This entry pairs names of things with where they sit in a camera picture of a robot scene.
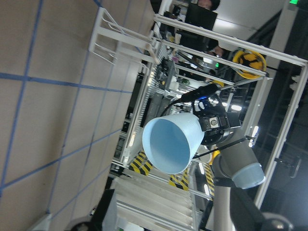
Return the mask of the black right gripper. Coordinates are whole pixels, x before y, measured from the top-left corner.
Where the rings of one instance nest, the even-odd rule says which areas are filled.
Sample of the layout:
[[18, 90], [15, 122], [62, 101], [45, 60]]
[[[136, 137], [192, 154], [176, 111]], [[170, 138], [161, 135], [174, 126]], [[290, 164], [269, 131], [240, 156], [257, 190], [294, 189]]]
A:
[[202, 145], [211, 146], [227, 139], [241, 126], [237, 112], [227, 112], [218, 95], [202, 97], [194, 101], [193, 114], [198, 117], [204, 132]]

